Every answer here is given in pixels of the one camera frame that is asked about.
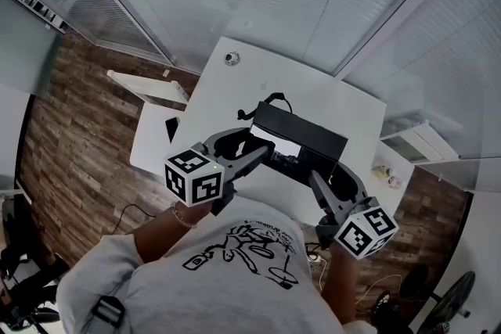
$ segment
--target beaded bracelet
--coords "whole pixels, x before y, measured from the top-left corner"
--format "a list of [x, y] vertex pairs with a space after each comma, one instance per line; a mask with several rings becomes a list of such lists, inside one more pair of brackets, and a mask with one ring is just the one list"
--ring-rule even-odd
[[178, 209], [176, 208], [176, 205], [178, 203], [176, 202], [173, 207], [171, 207], [172, 214], [174, 214], [175, 219], [178, 221], [180, 225], [186, 228], [196, 228], [196, 224], [190, 224], [187, 221], [184, 221], [184, 219], [181, 217], [181, 214], [179, 213]]

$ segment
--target sleeve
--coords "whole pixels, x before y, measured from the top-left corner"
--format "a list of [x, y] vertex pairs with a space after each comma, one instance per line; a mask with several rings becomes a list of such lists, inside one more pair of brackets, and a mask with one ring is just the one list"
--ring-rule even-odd
[[367, 321], [352, 321], [343, 326], [346, 334], [377, 334], [377, 329]]
[[142, 264], [134, 235], [104, 236], [58, 286], [56, 300], [64, 331], [81, 332], [99, 298], [129, 280]]

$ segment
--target wooden floor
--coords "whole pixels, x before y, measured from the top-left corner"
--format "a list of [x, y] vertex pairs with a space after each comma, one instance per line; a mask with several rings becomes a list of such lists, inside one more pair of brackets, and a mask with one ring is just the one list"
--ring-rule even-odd
[[[116, 86], [108, 69], [160, 80], [176, 80], [189, 93], [197, 77], [165, 66], [97, 48], [74, 33], [67, 34], [56, 59], [49, 93], [36, 99], [24, 138], [20, 177], [33, 199], [42, 240], [69, 264], [76, 263], [102, 235], [111, 233], [128, 203], [151, 214], [170, 204], [155, 176], [128, 162], [142, 101]], [[430, 267], [434, 286], [455, 241], [467, 194], [419, 168], [416, 169], [396, 218], [400, 231], [360, 267], [357, 293], [388, 275], [405, 275], [417, 263]], [[134, 208], [120, 231], [129, 231], [147, 217]], [[315, 241], [305, 228], [306, 241]], [[312, 266], [318, 285], [323, 264]], [[387, 278], [358, 304], [359, 316], [385, 289], [398, 292], [400, 279]], [[403, 303], [398, 312], [409, 319], [421, 302]]]

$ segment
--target person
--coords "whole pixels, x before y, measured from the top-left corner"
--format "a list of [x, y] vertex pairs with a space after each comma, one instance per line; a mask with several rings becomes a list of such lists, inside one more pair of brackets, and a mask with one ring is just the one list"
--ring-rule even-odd
[[217, 217], [210, 210], [176, 203], [129, 235], [103, 236], [59, 284], [65, 332], [82, 332], [99, 298], [117, 288], [119, 332], [377, 332], [355, 320], [357, 262], [341, 246], [330, 247], [320, 294], [288, 216], [238, 196]]

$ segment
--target black box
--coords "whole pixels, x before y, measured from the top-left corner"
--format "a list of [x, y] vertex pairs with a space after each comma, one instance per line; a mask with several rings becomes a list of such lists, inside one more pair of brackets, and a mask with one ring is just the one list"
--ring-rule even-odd
[[329, 181], [348, 142], [339, 134], [264, 102], [259, 102], [250, 132], [275, 143], [273, 154], [263, 162], [265, 166], [307, 186], [312, 170]]

